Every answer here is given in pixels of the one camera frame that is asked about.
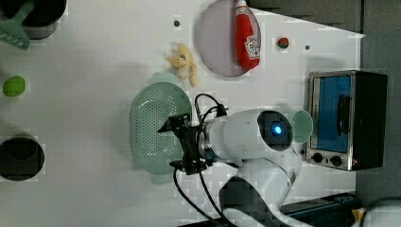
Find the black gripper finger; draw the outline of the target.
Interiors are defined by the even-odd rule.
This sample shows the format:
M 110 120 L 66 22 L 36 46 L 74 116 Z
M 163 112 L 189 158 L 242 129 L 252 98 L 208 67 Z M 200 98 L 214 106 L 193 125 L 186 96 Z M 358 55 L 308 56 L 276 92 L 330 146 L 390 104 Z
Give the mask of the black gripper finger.
M 169 163 L 174 168 L 187 168 L 188 163 L 184 160 L 174 160 Z
M 158 132 L 162 133 L 171 130 L 172 130 L 171 123 L 169 121 L 166 121 L 165 124 L 158 130 Z

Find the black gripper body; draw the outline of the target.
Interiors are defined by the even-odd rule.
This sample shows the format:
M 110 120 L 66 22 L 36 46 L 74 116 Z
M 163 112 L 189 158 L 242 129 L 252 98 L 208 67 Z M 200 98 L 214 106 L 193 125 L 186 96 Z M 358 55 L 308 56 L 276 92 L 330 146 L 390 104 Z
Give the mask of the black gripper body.
M 180 114 L 170 116 L 168 121 L 171 123 L 174 135 L 179 139 L 184 160 L 188 163 L 187 168 L 178 168 L 186 175 L 193 175 L 204 171 L 211 165 L 209 161 L 203 161 L 203 156 L 199 152 L 199 144 L 197 141 L 199 128 L 190 124 L 190 114 Z

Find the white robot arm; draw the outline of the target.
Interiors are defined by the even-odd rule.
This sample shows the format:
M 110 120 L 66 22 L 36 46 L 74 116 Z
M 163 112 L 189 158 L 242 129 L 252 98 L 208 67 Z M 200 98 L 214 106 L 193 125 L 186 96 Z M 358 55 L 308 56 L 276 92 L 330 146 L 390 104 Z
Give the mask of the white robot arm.
M 219 211 L 233 227 L 313 227 L 280 210 L 301 168 L 292 146 L 294 128 L 283 113 L 218 111 L 198 126 L 184 113 L 168 117 L 158 129 L 168 131 L 183 149 L 183 157 L 169 163 L 175 170 L 192 175 L 215 162 L 237 165 L 218 192 Z

